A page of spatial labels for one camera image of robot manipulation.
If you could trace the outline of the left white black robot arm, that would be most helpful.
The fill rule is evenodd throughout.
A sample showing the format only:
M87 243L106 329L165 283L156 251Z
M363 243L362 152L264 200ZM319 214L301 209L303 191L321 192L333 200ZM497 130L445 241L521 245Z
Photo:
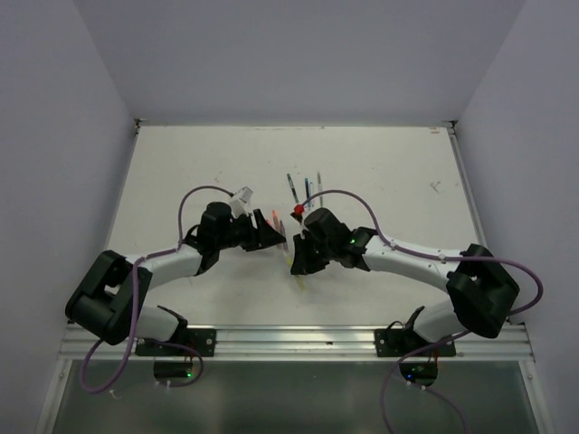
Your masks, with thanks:
M222 250L250 252L285 241L259 209L235 217L229 204L210 203L175 248L143 257L103 251L71 295L65 315L107 344L141 338L155 340L167 354L180 354L188 343L187 321L166 307L146 307L147 292L204 274Z

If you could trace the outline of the yellow highlighter pen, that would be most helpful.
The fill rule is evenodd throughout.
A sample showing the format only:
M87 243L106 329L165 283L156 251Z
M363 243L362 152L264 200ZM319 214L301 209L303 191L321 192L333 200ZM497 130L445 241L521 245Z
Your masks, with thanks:
M293 265L293 260L292 260L292 258L290 258L289 256L286 256L286 257L285 257L285 260L286 260L286 263L287 263L289 269L291 269L291 267L292 267L292 265ZM301 276L293 275L292 277L293 277L295 283L297 284L299 290L300 290L300 291L305 291L305 290L306 290L306 286L305 286L305 283L304 283L303 279L301 278Z

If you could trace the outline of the purple highlighter pen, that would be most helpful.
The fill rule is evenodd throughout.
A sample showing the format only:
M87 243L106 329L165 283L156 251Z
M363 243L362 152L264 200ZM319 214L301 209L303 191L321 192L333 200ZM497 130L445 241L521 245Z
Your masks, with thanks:
M282 220L280 220L280 233L284 237L284 242L282 243L282 248L283 248L284 252L289 253L290 248L289 248L288 236L286 233L284 222Z

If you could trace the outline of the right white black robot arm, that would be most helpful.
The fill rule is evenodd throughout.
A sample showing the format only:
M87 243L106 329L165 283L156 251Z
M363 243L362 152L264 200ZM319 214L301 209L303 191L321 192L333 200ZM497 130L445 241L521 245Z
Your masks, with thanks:
M295 276L336 262L346 269L410 278L445 294L442 302L417 307L401 328L386 332L386 344L398 354L425 354L436 342L463 332L493 339L519 294L517 282L479 244L466 250L407 247L376 229L351 230L327 208L303 219L293 244L290 272Z

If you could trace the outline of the thin green fineliner pen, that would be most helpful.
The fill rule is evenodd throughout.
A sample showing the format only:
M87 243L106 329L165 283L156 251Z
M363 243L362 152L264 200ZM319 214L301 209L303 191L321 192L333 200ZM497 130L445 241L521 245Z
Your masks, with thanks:
M322 177L319 171L317 171L317 190L318 193L323 191Z

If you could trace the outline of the orange highlighter pen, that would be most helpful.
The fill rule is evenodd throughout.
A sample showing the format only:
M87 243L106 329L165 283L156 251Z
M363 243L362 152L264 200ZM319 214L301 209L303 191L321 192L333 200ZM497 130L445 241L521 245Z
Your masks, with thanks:
M276 212L275 210L272 210L272 211L271 211L271 216L272 216L272 221L273 221L274 229L275 229L277 232L281 233L281 230L280 230L280 219L279 219L279 216L278 216L277 212Z

